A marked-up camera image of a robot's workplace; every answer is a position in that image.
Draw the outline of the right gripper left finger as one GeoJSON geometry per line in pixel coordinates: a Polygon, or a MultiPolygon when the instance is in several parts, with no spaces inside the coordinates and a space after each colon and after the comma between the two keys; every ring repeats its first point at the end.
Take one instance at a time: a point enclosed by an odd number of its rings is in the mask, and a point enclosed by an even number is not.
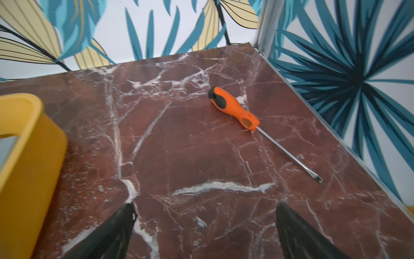
{"type": "Polygon", "coordinates": [[[124,204],[101,226],[67,252],[64,259],[124,259],[138,214],[124,204]]]}

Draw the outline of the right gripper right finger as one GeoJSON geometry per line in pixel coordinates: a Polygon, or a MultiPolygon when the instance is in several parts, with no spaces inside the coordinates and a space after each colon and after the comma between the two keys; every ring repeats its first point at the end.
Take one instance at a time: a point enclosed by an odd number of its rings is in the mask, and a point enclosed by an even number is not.
{"type": "Polygon", "coordinates": [[[286,203],[277,206],[276,226],[286,259],[349,258],[286,203]]]}

